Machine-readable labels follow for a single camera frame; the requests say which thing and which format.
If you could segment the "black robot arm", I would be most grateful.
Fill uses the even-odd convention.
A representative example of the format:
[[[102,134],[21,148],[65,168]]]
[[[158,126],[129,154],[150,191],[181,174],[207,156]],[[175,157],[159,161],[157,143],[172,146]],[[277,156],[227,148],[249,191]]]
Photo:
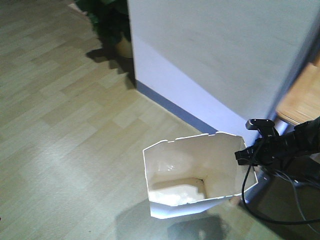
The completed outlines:
[[[294,130],[279,135],[270,119],[249,119],[248,130],[261,135],[253,145],[235,152],[238,165],[268,166],[275,160],[299,157],[320,152],[320,118],[298,124]]]

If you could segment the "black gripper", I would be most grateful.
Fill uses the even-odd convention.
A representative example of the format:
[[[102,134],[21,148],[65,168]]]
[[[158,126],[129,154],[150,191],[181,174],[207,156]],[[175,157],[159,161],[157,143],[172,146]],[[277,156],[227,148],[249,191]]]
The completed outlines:
[[[283,142],[275,138],[259,138],[252,146],[236,151],[235,159],[239,166],[269,166],[280,159]]]

